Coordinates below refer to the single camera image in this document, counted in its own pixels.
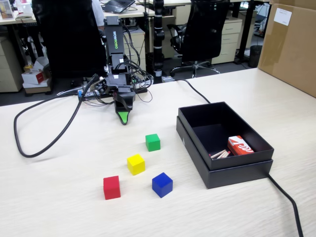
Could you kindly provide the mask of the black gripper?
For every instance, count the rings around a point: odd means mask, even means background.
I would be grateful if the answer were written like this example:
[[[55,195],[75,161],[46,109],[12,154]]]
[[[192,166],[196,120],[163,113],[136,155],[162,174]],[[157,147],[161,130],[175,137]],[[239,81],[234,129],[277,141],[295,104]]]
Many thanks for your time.
[[[136,96],[126,76],[127,74],[118,74],[106,77],[106,93],[118,95],[115,99],[115,112],[123,125],[128,123],[129,113],[133,109]]]

